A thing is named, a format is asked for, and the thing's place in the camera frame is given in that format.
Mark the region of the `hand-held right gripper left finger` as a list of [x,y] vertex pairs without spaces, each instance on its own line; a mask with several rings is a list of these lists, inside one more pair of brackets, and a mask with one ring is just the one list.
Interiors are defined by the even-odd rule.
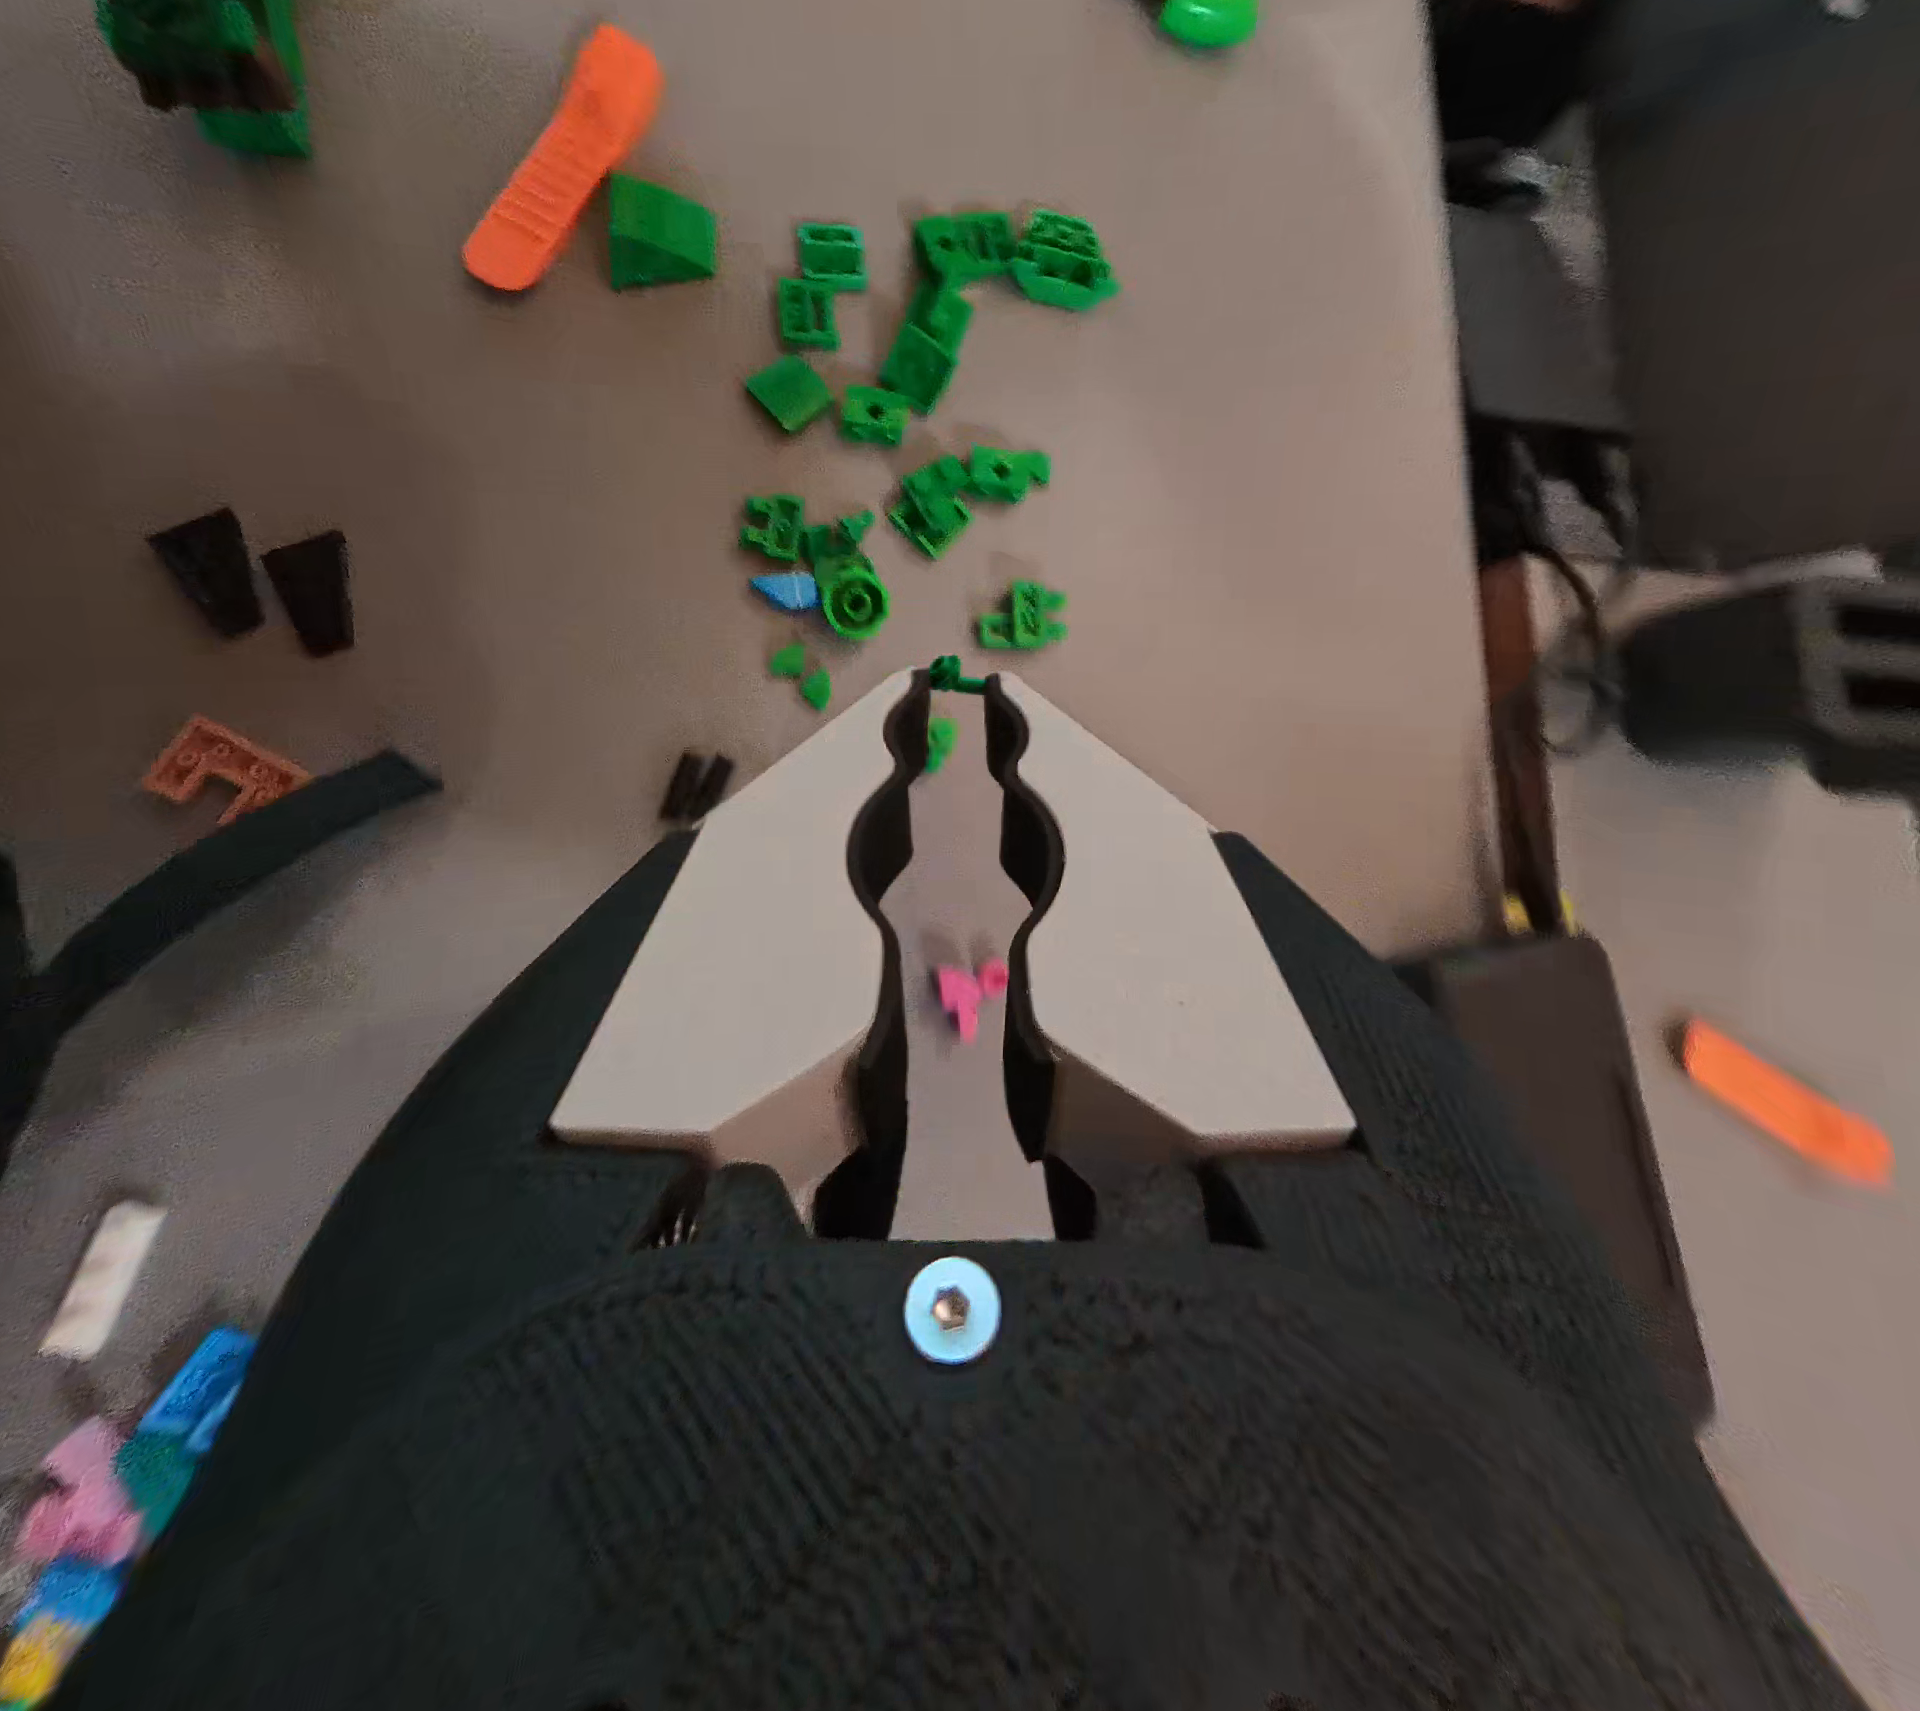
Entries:
[[816,1235],[885,1239],[910,1054],[887,896],[918,774],[920,674],[901,670],[709,814],[551,1132],[764,1166]]

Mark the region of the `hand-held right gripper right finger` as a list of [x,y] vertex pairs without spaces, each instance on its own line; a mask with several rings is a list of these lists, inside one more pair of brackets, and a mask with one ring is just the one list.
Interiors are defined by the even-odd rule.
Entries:
[[1212,824],[1004,674],[983,700],[1010,948],[1002,1082],[1059,1239],[1236,1156],[1350,1148],[1356,1116]]

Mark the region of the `pile of green bricks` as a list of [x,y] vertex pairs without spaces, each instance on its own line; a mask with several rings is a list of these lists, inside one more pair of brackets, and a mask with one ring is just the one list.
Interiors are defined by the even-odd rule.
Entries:
[[[918,284],[910,292],[877,380],[836,392],[822,358],[844,348],[838,306],[871,286],[867,236],[849,222],[794,228],[794,270],[781,278],[775,322],[781,358],[742,386],[756,414],[784,436],[835,424],[867,450],[898,452],[906,434],[948,400],[977,318],[974,292],[1010,286],[1022,302],[1082,316],[1122,290],[1092,220],[1059,208],[961,210],[913,228]],[[889,526],[927,564],[942,562],[981,506],[1017,508],[1052,482],[1044,450],[974,444],[940,450],[902,472],[885,510],[812,520],[799,494],[758,494],[742,504],[737,544],[769,572],[812,572],[829,638],[871,644],[894,600],[872,558],[871,532]]]

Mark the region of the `pile of colourful bricks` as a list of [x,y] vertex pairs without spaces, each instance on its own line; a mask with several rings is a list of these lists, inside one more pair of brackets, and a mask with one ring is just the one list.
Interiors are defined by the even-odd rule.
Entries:
[[214,1327],[128,1429],[89,1419],[47,1453],[4,1563],[6,1709],[39,1707],[104,1625],[196,1481],[256,1347]]

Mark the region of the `grey desk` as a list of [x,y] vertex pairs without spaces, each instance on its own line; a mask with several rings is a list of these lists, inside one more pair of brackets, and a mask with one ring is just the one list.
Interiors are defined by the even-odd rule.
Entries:
[[[133,794],[180,716],[313,764],[389,744],[448,802],[348,838],[108,1000],[6,1197],[6,1333],[110,1179],[169,1203],[113,1355],[255,1309],[393,1106],[637,858],[685,742],[805,734],[764,680],[732,504],[858,482],[739,396],[802,216],[851,218],[894,326],[902,220],[1091,216],[1122,300],[991,298],[961,420],[1051,446],[1066,580],[1034,680],[1376,940],[1476,896],[1482,726],[1418,0],[1283,0],[1212,68],[1119,0],[311,0],[318,160],[139,108],[89,0],[4,0],[4,804],[36,938],[207,812]],[[534,288],[462,252],[600,24],[658,116],[612,170],[719,220],[717,276],[612,290],[609,178]],[[146,544],[229,506],[263,628]],[[339,528],[355,646],[315,660],[263,552]]]

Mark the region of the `black power bank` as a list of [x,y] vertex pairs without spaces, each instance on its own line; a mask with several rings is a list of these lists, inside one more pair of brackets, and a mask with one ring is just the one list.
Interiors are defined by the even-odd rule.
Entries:
[[1584,934],[1506,938],[1398,974],[1494,1078],[1604,1247],[1668,1395],[1704,1429],[1716,1383],[1604,948]]

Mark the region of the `brown plate brick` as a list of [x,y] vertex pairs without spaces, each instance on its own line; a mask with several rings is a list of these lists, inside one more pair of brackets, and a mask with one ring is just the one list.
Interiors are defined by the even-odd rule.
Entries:
[[208,786],[229,788],[212,824],[225,830],[315,784],[300,764],[205,716],[188,718],[140,778],[140,790],[170,806],[191,806]]

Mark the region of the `small orange brick separator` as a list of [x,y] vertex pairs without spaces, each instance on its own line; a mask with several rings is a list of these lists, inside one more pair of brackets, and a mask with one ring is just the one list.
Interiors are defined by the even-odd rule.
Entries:
[[1691,1082],[1744,1124],[1821,1171],[1861,1187],[1893,1183],[1889,1136],[1699,1018],[1683,1022],[1678,1062]]

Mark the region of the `grey charger dock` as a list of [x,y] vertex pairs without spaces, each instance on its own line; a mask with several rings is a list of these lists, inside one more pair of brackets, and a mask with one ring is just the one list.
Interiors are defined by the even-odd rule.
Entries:
[[1656,764],[1797,764],[1834,796],[1919,800],[1915,578],[1803,578],[1648,618],[1619,724]]

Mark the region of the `white plate brick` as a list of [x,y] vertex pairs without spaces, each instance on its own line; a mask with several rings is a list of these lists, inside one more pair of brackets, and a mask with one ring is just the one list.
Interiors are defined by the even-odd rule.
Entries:
[[74,1267],[36,1355],[84,1363],[114,1333],[169,1211],[145,1199],[120,1199],[103,1213]]

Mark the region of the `green slope brick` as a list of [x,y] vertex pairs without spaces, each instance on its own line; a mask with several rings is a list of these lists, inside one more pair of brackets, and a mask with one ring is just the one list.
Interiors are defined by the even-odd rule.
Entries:
[[702,284],[717,276],[717,214],[685,194],[615,172],[606,180],[612,290]]

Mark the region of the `large orange brick separator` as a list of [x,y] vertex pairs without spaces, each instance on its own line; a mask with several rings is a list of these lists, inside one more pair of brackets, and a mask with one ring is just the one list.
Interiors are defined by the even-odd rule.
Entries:
[[541,284],[599,186],[653,128],[662,92],[649,46],[612,24],[595,28],[541,138],[468,236],[468,278],[509,296]]

